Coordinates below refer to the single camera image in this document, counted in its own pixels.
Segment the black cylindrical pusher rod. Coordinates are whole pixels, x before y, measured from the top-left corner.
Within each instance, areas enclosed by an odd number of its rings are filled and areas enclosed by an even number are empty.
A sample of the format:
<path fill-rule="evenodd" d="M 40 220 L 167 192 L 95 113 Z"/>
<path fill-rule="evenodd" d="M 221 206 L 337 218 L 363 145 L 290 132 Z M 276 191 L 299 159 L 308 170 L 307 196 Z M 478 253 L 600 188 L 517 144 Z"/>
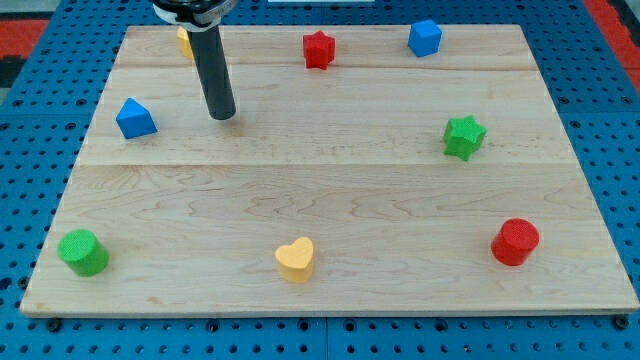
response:
<path fill-rule="evenodd" d="M 209 115 L 215 120 L 230 119 L 236 106 L 219 27 L 189 32 L 188 38 Z"/>

